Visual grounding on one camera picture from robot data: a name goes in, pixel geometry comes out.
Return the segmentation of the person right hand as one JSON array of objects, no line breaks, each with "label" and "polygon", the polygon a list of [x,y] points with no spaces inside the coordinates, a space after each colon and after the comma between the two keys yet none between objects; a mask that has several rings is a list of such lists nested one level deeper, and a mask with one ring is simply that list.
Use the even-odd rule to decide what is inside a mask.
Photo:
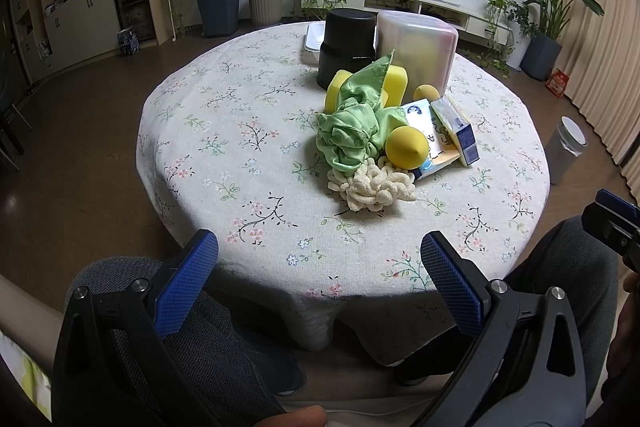
[{"label": "person right hand", "polygon": [[639,339],[639,274],[630,273],[623,283],[627,293],[623,308],[618,314],[616,333],[608,350],[606,370],[608,378],[623,374],[631,368],[636,358],[636,343]]}]

